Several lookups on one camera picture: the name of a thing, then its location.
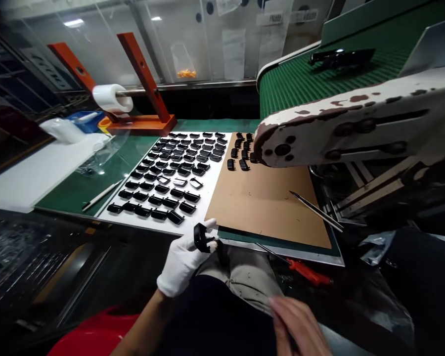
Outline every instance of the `white glove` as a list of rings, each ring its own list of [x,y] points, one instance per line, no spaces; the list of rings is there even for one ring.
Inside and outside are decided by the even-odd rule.
[[[216,219],[209,219],[202,224],[210,229],[216,225]],[[217,242],[208,242],[207,246],[213,253],[216,250]],[[210,255],[199,251],[194,246],[193,233],[174,240],[170,245],[162,274],[157,278],[158,289],[171,298],[181,294],[188,286],[193,273]]]

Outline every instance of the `orange wooden stand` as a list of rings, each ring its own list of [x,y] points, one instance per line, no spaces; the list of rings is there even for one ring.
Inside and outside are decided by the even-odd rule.
[[[132,123],[126,124],[119,120],[114,114],[106,112],[107,117],[112,121],[112,124],[107,130],[111,134],[120,134],[130,130],[132,135],[167,136],[177,124],[177,120],[174,115],[168,113],[134,34],[132,32],[118,34],[117,38],[122,44],[142,86],[145,88],[145,92],[157,115],[130,116]],[[69,70],[74,79],[80,83],[90,95],[92,95],[92,89],[95,86],[95,82],[74,53],[69,49],[67,44],[48,44],[48,47]]]

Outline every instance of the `blue container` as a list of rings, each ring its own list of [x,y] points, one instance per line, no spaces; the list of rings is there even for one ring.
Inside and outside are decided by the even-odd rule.
[[[93,118],[87,119],[85,121],[80,121],[79,119],[83,116],[89,115],[96,112],[97,116],[94,116]],[[81,129],[82,132],[85,134],[94,133],[96,131],[100,131],[99,127],[97,125],[99,122],[105,118],[105,113],[103,111],[78,111],[70,116],[68,116],[66,119],[70,120],[74,125],[76,125],[79,129]]]

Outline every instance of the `hand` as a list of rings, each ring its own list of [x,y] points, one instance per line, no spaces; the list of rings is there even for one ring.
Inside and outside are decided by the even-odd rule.
[[[290,347],[290,335],[301,356],[331,356],[328,343],[310,308],[293,298],[276,297],[270,300],[273,326],[277,340],[277,356],[298,355]]]
[[[203,222],[206,228],[216,225],[216,219]],[[216,241],[208,243],[211,252],[217,246]],[[189,284],[189,280],[196,269],[205,262],[211,254],[199,251],[194,246],[194,235],[190,233],[174,240],[168,251],[167,261],[162,274],[157,278],[157,286],[167,297],[176,297],[181,294]]]

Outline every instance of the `brown cardboard sheet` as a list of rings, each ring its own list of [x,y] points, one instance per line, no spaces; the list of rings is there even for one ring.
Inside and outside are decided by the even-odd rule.
[[[235,140],[233,133],[226,160]],[[206,219],[216,218],[219,226],[331,248],[323,220],[289,192],[319,207],[308,168],[271,168],[247,161],[250,170],[244,172],[239,166],[241,151],[235,171],[229,171],[226,162],[221,168]]]

